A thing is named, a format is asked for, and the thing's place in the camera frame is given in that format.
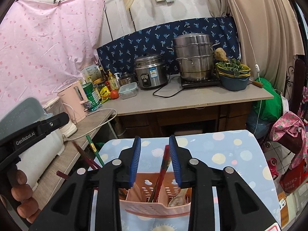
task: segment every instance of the wooden knife handle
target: wooden knife handle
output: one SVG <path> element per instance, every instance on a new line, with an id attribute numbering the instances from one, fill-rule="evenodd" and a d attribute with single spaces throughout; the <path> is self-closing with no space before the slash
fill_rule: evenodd
<path id="1" fill-rule="evenodd" d="M 261 83 L 261 82 L 252 81 L 252 84 L 259 87 L 259 88 L 263 88 L 263 83 Z"/>

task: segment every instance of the utensil holder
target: utensil holder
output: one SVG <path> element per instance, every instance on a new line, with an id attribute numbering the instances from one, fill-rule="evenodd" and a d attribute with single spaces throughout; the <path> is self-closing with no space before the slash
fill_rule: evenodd
<path id="1" fill-rule="evenodd" d="M 185 195 L 185 204 L 168 207 L 168 203 L 178 195 L 180 188 L 175 182 L 174 173 L 167 172 L 157 202 L 147 202 L 154 190 L 159 173 L 137 173 L 134 186 L 128 190 L 126 200 L 120 200 L 120 206 L 127 212 L 150 218 L 171 218 L 188 215 L 192 190 Z"/>

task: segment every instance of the green plastic bag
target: green plastic bag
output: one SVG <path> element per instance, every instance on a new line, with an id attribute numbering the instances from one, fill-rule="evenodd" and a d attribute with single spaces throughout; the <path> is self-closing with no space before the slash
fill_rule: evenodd
<path id="1" fill-rule="evenodd" d="M 267 99 L 261 101 L 256 101 L 253 104 L 253 109 L 258 114 L 260 110 L 260 116 L 264 121 L 269 122 L 276 122 L 281 116 L 282 116 L 282 101 L 281 101 L 281 95 L 277 94 L 275 90 L 273 89 L 271 83 L 264 79 L 260 78 L 256 79 L 256 81 L 260 81 L 263 83 L 263 88 L 270 92 L 274 98 L 273 99 Z"/>

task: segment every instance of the tomato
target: tomato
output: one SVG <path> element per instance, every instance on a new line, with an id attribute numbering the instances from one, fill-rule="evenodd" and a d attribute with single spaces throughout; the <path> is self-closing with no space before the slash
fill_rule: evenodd
<path id="1" fill-rule="evenodd" d="M 119 93 L 116 90 L 111 90 L 110 92 L 110 98 L 111 99 L 117 99 L 119 97 Z"/>

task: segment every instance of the spoon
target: spoon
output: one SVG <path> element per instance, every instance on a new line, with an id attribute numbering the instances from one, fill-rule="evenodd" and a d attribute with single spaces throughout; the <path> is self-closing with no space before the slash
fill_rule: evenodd
<path id="1" fill-rule="evenodd" d="M 184 205 L 187 190 L 187 188 L 181 189 L 179 194 L 169 202 L 168 207 L 171 208 Z"/>

